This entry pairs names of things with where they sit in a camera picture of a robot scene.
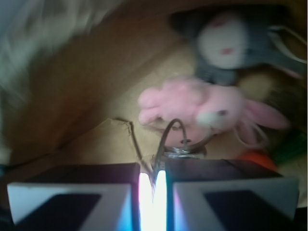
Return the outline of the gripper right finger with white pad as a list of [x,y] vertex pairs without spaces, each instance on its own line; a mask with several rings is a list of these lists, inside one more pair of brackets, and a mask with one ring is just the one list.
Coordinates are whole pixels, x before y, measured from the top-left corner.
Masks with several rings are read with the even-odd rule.
[[296,231],[299,181],[252,161],[171,158],[168,231]]

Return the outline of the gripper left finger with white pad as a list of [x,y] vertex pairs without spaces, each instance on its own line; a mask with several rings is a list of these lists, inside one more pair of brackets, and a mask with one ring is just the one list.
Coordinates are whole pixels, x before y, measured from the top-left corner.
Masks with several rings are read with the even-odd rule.
[[142,188],[150,181],[138,163],[65,165],[7,193],[17,231],[138,231]]

